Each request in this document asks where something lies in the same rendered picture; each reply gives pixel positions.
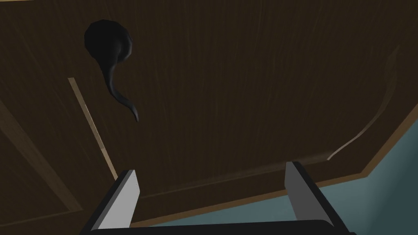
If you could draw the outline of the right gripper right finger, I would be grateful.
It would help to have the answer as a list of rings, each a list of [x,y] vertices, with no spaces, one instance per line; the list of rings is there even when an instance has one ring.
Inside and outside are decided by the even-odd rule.
[[[298,221],[325,221],[338,233],[349,230],[300,162],[287,162],[285,188]]]

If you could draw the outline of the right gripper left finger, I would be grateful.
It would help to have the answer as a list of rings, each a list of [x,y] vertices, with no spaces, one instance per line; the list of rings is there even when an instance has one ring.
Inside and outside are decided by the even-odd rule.
[[[123,171],[92,213],[82,233],[124,233],[140,195],[135,170]]]

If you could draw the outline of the dark brown wooden door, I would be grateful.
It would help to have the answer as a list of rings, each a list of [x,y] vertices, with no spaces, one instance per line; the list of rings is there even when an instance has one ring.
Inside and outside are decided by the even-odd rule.
[[[112,20],[113,73],[84,46]],[[76,235],[136,171],[135,226],[370,174],[418,119],[418,0],[0,1],[0,233]]]

